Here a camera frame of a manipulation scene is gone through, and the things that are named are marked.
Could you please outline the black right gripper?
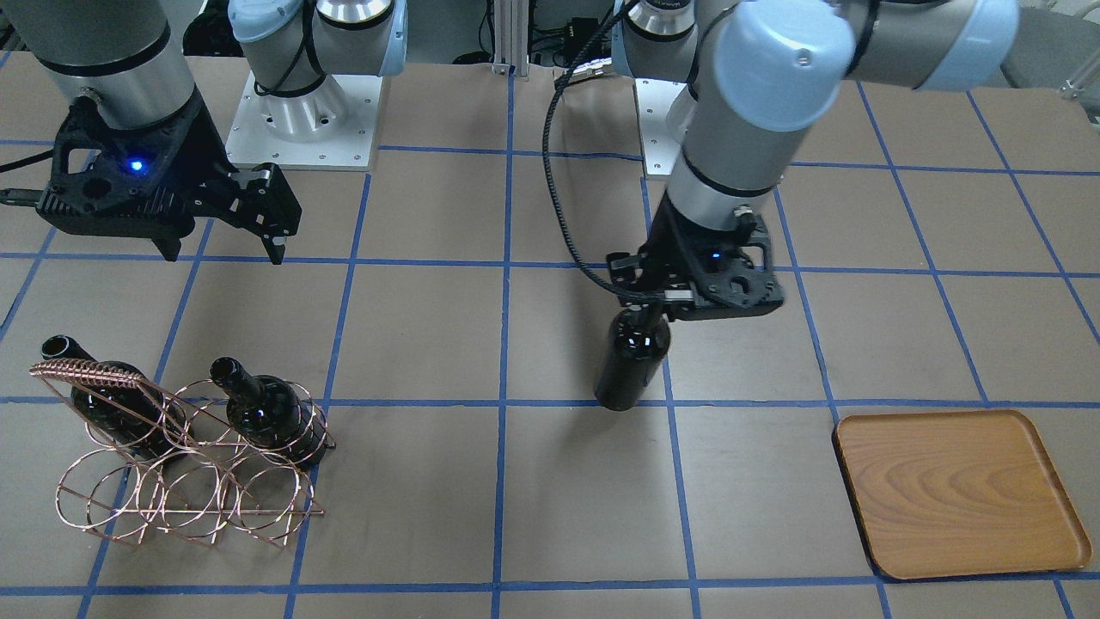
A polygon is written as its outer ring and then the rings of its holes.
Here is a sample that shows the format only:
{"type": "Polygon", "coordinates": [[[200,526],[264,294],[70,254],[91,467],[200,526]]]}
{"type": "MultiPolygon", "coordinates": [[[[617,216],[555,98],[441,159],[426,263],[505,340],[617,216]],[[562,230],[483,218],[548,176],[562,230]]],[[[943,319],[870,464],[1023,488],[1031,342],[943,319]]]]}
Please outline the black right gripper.
{"type": "Polygon", "coordinates": [[[283,263],[302,215],[277,164],[237,172],[198,88],[176,113],[138,129],[108,126],[94,98],[79,95],[34,209],[66,234],[148,239],[168,261],[195,217],[216,217],[257,236],[272,264],[283,263]]]}

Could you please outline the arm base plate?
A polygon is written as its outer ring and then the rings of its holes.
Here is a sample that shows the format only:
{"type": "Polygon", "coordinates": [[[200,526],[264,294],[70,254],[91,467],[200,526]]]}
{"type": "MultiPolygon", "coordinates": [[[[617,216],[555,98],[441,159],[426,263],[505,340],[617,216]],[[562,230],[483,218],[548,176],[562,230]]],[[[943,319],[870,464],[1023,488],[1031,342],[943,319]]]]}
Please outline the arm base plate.
{"type": "Polygon", "coordinates": [[[667,180],[675,167],[693,106],[685,91],[685,82],[635,79],[645,177],[649,180],[667,180]]]}
{"type": "Polygon", "coordinates": [[[248,76],[226,140],[239,169],[276,163],[284,172],[369,172],[385,79],[329,76],[297,98],[258,95],[248,76]]]}

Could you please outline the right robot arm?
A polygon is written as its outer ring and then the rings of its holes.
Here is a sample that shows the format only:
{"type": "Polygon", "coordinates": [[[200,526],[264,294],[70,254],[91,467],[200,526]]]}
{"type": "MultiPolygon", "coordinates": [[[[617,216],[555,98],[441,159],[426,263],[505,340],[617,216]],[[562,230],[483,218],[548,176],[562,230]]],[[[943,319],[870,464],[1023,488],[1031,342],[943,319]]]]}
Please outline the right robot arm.
{"type": "Polygon", "coordinates": [[[146,239],[180,255],[197,217],[262,242],[272,264],[297,235],[302,207],[283,165],[369,165],[378,95],[365,81],[402,73],[404,1],[230,1],[227,15],[253,78],[224,142],[156,1],[4,1],[3,13],[68,101],[31,207],[74,236],[146,239]]]}

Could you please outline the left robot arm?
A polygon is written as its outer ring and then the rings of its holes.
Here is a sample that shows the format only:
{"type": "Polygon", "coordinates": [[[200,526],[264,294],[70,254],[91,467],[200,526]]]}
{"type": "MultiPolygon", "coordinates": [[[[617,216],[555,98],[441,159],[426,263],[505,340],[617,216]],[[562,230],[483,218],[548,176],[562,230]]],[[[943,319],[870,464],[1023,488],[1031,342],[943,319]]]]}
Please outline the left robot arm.
{"type": "Polygon", "coordinates": [[[624,1],[617,70],[685,89],[652,231],[637,257],[610,259],[622,316],[645,325],[773,312],[783,292],[759,208],[842,82],[968,90],[1005,59],[1018,23],[1014,1],[624,1]]]}

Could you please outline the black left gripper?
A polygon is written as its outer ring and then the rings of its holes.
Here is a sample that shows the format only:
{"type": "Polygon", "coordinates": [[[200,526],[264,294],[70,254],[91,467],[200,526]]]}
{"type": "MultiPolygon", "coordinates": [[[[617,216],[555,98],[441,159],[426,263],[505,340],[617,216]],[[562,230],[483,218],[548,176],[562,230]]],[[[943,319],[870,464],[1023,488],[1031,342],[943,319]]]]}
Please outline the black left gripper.
{"type": "Polygon", "coordinates": [[[660,297],[669,321],[727,320],[773,313],[785,291],[773,270],[762,215],[735,212],[730,230],[700,226],[663,197],[636,254],[610,252],[613,285],[660,297]]]}

